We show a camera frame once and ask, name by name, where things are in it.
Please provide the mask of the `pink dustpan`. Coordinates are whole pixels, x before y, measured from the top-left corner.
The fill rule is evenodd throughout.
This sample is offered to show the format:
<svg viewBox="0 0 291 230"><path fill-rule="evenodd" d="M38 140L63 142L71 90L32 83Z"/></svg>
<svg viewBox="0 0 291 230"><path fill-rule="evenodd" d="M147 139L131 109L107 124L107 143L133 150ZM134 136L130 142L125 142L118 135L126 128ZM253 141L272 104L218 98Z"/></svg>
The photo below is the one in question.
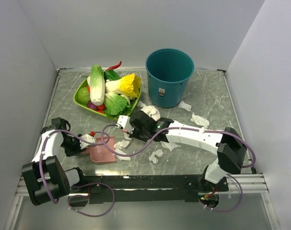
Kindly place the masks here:
<svg viewBox="0 0 291 230"><path fill-rule="evenodd" d="M96 137L97 143L102 144L101 137ZM110 140L107 142L107 146L112 150L115 150L115 137L111 136ZM114 163L116 162L116 156L110 152L104 145L96 147L88 147L83 154L89 154L90 159L95 163Z"/></svg>

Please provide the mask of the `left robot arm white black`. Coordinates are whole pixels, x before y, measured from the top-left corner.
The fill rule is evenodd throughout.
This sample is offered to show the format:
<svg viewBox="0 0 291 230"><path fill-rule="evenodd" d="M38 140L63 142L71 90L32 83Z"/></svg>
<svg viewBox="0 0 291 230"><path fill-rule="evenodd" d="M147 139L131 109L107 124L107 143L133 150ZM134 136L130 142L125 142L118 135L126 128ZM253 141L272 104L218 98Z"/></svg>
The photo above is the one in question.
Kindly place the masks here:
<svg viewBox="0 0 291 230"><path fill-rule="evenodd" d="M61 148L67 157L78 156L86 150L93 138L86 134L70 133L70 124L63 118L53 118L51 125L41 131L41 143L33 160L23 165L22 176L30 197L35 206L46 202L57 203L70 193L70 189L80 193L85 190L87 181L81 175L81 169L64 170L57 155Z"/></svg>

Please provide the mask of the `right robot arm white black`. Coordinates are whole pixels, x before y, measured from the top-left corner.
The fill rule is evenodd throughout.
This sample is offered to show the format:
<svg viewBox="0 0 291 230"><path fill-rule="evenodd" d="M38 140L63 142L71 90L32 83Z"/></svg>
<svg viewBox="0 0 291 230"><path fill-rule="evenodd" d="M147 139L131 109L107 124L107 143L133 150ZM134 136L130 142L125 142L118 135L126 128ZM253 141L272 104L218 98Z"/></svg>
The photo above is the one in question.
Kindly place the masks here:
<svg viewBox="0 0 291 230"><path fill-rule="evenodd" d="M224 130L209 130L182 124L169 118L154 120L143 111L130 119L130 136L144 142L185 144L216 155L216 160L207 166L201 179L202 187L212 191L227 174L240 174L244 165L247 145L231 127Z"/></svg>

